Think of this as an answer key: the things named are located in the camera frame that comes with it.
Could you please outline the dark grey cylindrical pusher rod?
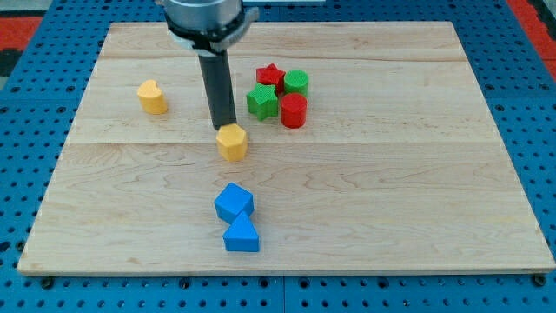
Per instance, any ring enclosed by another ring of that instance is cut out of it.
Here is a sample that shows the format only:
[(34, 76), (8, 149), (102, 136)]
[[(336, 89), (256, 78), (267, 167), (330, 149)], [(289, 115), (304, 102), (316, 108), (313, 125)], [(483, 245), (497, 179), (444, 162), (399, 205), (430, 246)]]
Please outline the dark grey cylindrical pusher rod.
[(225, 50), (214, 57), (199, 56), (211, 122), (216, 130), (236, 123), (235, 99)]

